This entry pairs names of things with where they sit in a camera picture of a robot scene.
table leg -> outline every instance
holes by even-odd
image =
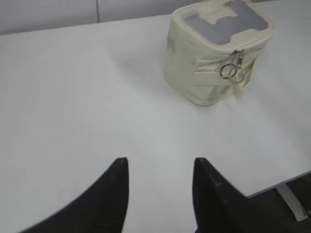
[[[283,197],[286,204],[289,206],[293,214],[295,215],[298,222],[308,218],[306,210],[303,208],[299,200],[296,198],[291,189],[286,185],[282,184],[278,186],[277,191]]]

key ring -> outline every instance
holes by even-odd
[[[231,68],[230,72],[228,73],[228,76],[224,77],[223,70],[224,70],[224,68],[226,68],[228,66],[231,66],[232,68]],[[222,77],[223,79],[231,79],[237,74],[237,72],[238,72],[237,66],[233,65],[232,63],[226,64],[220,69],[220,77]]]
[[[243,76],[242,76],[241,80],[236,82],[234,79],[231,78],[231,81],[234,82],[234,83],[241,83],[244,80],[244,78],[245,78],[245,73],[243,71],[242,71],[242,74],[243,74]]]

white wall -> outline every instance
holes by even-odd
[[[101,22],[170,14],[194,0],[99,0]]]
[[[0,34],[96,22],[95,0],[0,0]]]

cream zipper pouch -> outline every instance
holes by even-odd
[[[273,22],[247,0],[206,0],[173,12],[165,78],[197,105],[241,96]]]

table surface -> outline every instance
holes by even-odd
[[[0,232],[50,216],[128,157],[125,233],[193,232],[193,162],[249,196],[311,171],[311,1],[258,3],[276,31],[242,100],[198,107],[163,78],[170,16],[0,36]]]

